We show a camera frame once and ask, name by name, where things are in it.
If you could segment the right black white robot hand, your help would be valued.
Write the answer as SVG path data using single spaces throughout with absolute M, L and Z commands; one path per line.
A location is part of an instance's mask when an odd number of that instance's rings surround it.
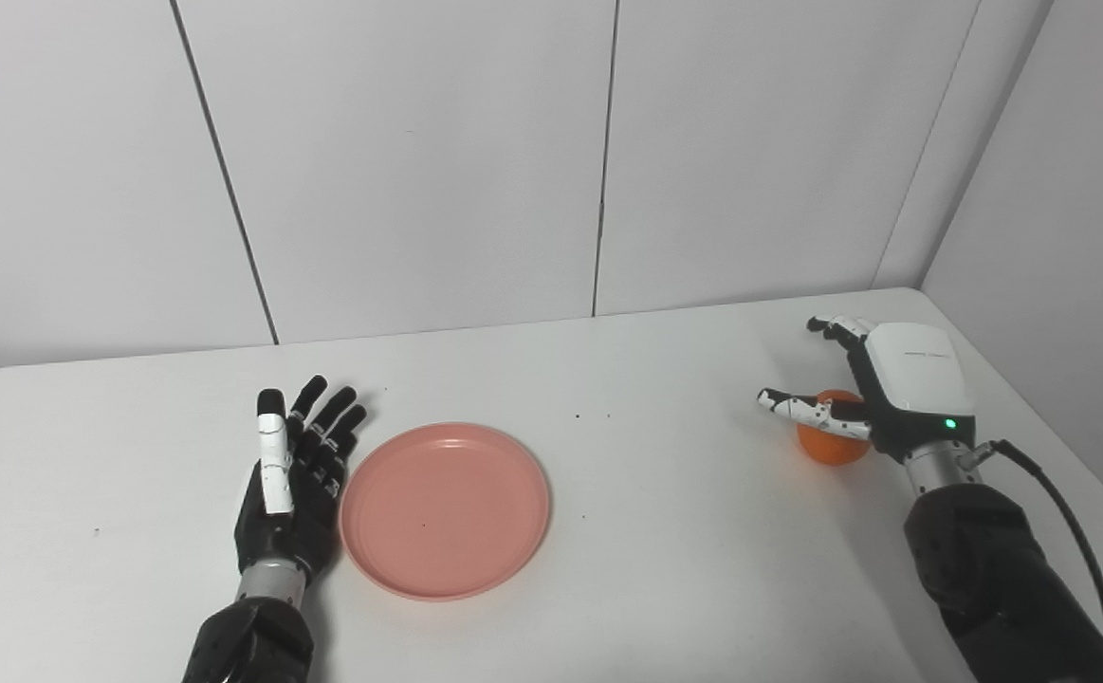
M 812 317 L 807 329 L 845 350 L 860 399 L 764 388 L 758 403 L 815 431 L 867 441 L 895 461 L 931 444 L 976 444 L 975 407 L 945 330 L 920 323 L 871 323 Z

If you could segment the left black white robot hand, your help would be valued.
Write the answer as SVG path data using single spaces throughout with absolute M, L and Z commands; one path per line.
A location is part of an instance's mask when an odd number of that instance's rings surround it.
M 287 484 L 292 510 L 270 514 L 261 483 L 261 465 L 253 463 L 233 538 L 238 569 L 259 561 L 292 561 L 313 581 L 333 559 L 338 542 L 338 510 L 346 485 L 351 453 L 366 408 L 352 386 L 343 386 L 314 414 L 326 392 L 326 378 L 315 375 L 283 406 L 281 389 L 263 389 L 260 416 L 283 420 L 283 446 L 289 455 Z

